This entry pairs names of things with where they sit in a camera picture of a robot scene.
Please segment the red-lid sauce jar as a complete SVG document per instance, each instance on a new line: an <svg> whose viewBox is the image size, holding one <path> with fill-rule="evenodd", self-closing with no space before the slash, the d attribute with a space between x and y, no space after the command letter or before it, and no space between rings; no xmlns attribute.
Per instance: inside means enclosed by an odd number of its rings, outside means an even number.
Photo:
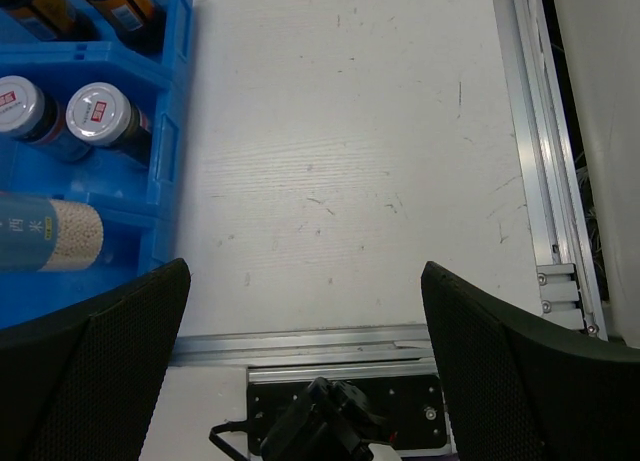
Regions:
<svg viewBox="0 0 640 461"><path fill-rule="evenodd" d="M85 0L111 25L118 39L142 54L162 51L166 12L155 0Z"/></svg>
<svg viewBox="0 0 640 461"><path fill-rule="evenodd" d="M1 0L1 10L40 41L94 41L94 23L69 0Z"/></svg>

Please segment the white-lid spice jar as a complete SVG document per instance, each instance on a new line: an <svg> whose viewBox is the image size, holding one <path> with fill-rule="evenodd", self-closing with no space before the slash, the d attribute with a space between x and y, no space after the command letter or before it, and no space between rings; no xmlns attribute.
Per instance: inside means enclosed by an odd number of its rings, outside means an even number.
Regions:
<svg viewBox="0 0 640 461"><path fill-rule="evenodd" d="M152 151L152 123L119 88L105 82L82 86L65 111L69 131L100 149L119 152L147 168Z"/></svg>
<svg viewBox="0 0 640 461"><path fill-rule="evenodd" d="M70 133L60 102L27 78L15 75L1 78L1 137L64 163L78 162L92 150Z"/></svg>

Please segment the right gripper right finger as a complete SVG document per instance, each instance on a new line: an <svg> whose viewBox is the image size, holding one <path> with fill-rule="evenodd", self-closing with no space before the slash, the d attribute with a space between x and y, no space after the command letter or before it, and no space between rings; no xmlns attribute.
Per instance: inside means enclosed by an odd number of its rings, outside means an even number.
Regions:
<svg viewBox="0 0 640 461"><path fill-rule="evenodd" d="M433 261L421 293L460 459L638 459L638 350L549 322Z"/></svg>

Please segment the silver-lid blue-label bottle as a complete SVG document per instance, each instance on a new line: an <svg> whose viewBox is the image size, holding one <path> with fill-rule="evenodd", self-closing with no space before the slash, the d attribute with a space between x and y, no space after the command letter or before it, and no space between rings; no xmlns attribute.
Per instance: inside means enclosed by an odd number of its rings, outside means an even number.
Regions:
<svg viewBox="0 0 640 461"><path fill-rule="evenodd" d="M3 272L84 270L97 260L103 242L101 217L87 204L1 195Z"/></svg>

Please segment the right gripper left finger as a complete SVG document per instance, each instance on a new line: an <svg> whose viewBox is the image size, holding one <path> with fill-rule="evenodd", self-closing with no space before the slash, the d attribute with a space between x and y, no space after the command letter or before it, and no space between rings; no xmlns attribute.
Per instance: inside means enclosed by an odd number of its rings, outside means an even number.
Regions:
<svg viewBox="0 0 640 461"><path fill-rule="evenodd" d="M177 258L2 329L2 459L138 459L190 284Z"/></svg>

